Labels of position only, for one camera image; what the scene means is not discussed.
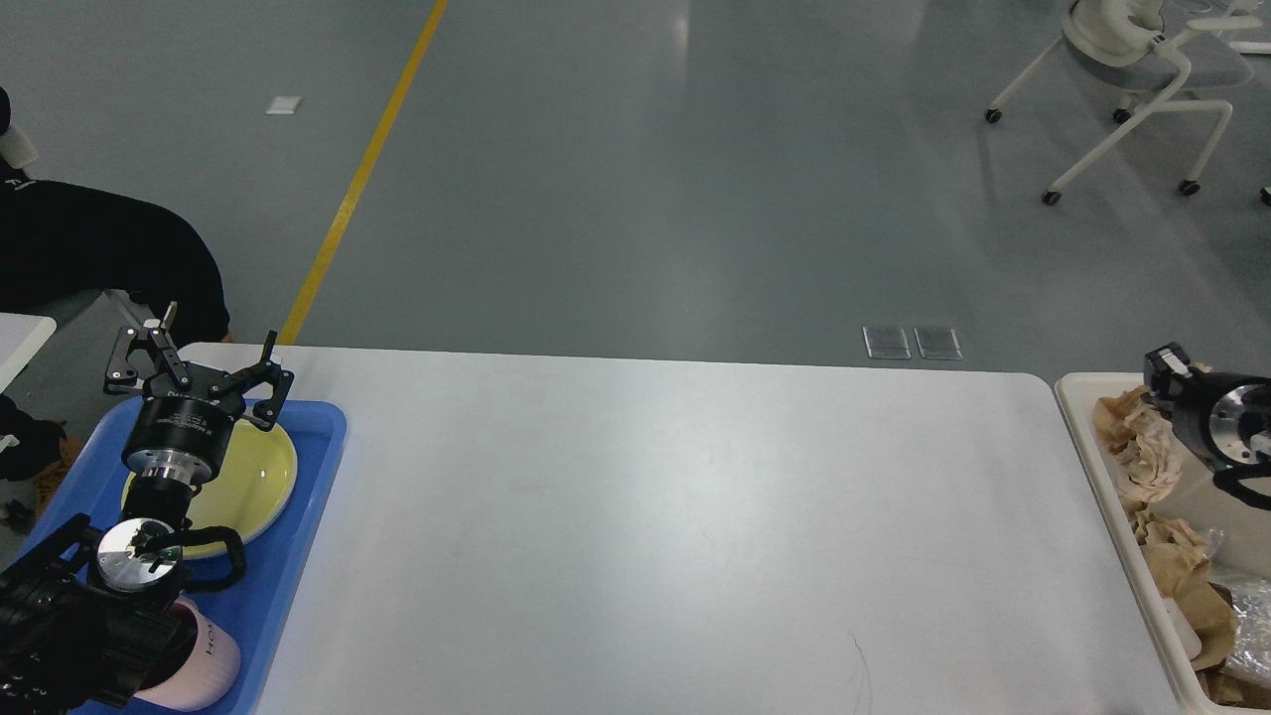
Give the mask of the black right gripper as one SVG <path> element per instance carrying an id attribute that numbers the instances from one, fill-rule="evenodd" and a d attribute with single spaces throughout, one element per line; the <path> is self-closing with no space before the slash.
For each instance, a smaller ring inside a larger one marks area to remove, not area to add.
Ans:
<path id="1" fill-rule="evenodd" d="M 1177 343 L 1148 352 L 1143 375 L 1144 401 L 1174 408 L 1176 436 L 1207 465 L 1227 469 L 1268 462 L 1268 378 L 1199 372 Z"/>

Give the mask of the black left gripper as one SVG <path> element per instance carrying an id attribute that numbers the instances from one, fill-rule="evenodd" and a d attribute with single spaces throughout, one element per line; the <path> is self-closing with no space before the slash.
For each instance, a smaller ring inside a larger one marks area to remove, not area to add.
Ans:
<path id="1" fill-rule="evenodd" d="M 194 398 L 194 375 L 178 356 L 164 320 L 119 326 L 104 371 L 108 395 L 142 395 L 122 464 L 133 474 L 158 472 L 187 486 L 219 476 L 239 418 L 268 433 L 278 422 L 295 372 L 273 357 L 277 331 L 268 331 L 261 359 L 235 372 L 214 373 L 208 398 Z M 268 398 L 248 406 L 245 394 L 268 385 Z"/>

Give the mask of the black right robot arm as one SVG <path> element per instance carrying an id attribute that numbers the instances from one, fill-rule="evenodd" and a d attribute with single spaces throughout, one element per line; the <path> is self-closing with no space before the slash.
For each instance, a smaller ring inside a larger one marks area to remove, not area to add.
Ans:
<path id="1" fill-rule="evenodd" d="M 1171 343 L 1145 354 L 1144 384 L 1144 401 L 1211 469 L 1213 484 L 1244 505 L 1267 511 L 1268 495 L 1248 483 L 1270 475 L 1270 380 L 1202 371 Z"/>

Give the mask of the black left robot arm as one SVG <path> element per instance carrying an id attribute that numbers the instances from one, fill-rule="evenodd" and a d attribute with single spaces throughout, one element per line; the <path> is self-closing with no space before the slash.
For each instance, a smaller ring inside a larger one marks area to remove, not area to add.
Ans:
<path id="1" fill-rule="evenodd" d="M 277 338 L 228 372 L 182 359 L 165 323 L 118 331 L 103 389 L 141 398 L 121 452 L 133 481 L 117 525 L 69 517 L 4 570 L 5 714 L 65 714 L 89 700 L 121 709 L 194 652 L 177 599 L 235 585 L 247 558 L 236 530 L 196 528 L 188 508 L 222 470 L 236 422 L 277 424 L 294 380 L 272 357 Z"/>

